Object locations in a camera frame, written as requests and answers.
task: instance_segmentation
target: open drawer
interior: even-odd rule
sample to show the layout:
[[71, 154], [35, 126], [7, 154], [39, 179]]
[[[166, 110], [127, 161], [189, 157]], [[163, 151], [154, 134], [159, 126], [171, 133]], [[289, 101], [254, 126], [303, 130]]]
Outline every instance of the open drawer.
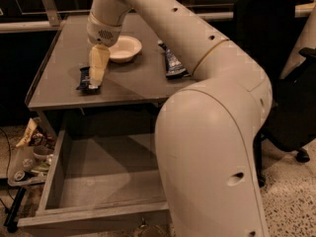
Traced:
[[170, 223], [147, 107], [67, 112], [39, 209], [18, 227], [67, 236]]

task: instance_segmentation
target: speckled floor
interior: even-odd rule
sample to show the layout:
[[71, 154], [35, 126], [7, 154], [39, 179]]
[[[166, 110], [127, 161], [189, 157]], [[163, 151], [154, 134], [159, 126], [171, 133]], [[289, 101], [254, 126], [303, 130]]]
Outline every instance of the speckled floor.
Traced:
[[[1, 128], [8, 134], [14, 155], [14, 145], [20, 140], [24, 127], [4, 126]], [[295, 160], [294, 153], [283, 153], [273, 147], [269, 141], [263, 143], [263, 165], [267, 183], [261, 188], [261, 193], [272, 237], [316, 237], [316, 141], [305, 148], [309, 151], [311, 161], [301, 164]], [[9, 157], [8, 144], [2, 132], [0, 133], [0, 159], [0, 178], [5, 178]], [[12, 202], [7, 195], [6, 184], [3, 182], [0, 186], [0, 198], [8, 205]], [[28, 189], [19, 216], [35, 213], [39, 200], [40, 187]], [[9, 234], [3, 227], [5, 217], [4, 208], [0, 205], [0, 237], [30, 237], [21, 229]], [[172, 226], [163, 226], [161, 229], [164, 232], [163, 235], [152, 234], [152, 232], [147, 235], [138, 235], [137, 230], [122, 230], [81, 235], [81, 237], [175, 236]]]

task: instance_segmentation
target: black cord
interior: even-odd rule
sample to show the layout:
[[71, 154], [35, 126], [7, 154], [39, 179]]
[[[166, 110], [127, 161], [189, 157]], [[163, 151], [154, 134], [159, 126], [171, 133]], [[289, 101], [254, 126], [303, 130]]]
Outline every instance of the black cord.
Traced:
[[[2, 129], [1, 127], [0, 127], [0, 130], [2, 131], [2, 133], [4, 134], [4, 136], [6, 137], [6, 139], [7, 139], [7, 143], [8, 143], [8, 150], [9, 150], [9, 160], [8, 160], [8, 165], [7, 165], [7, 170], [6, 170], [6, 178], [8, 178], [8, 176], [9, 176], [9, 167], [10, 167], [10, 163], [11, 163], [11, 155], [12, 155], [12, 152], [11, 152], [11, 146], [10, 146], [10, 141], [9, 141], [9, 137], [8, 137], [8, 135], [7, 135], [7, 133], [4, 131], [4, 129]], [[12, 200], [14, 200], [14, 198], [11, 196], [11, 194], [10, 194], [10, 191], [9, 191], [9, 186], [7, 186], [7, 194], [8, 194], [8, 196], [12, 199]]]

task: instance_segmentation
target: desk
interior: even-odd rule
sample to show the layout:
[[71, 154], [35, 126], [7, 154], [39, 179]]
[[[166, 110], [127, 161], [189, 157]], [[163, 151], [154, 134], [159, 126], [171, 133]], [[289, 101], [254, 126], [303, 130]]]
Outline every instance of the desk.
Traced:
[[[83, 95], [76, 87], [79, 69], [88, 65], [86, 24], [86, 15], [66, 19], [27, 97], [57, 138], [37, 215], [18, 224], [35, 236], [170, 222], [154, 154], [155, 115], [120, 106], [162, 103], [195, 81], [168, 81], [157, 36], [137, 14], [128, 14], [122, 33], [142, 42], [141, 53], [127, 64], [110, 63], [101, 92]], [[94, 115], [74, 112], [103, 107]], [[60, 129], [49, 119], [55, 111], [63, 113]]]

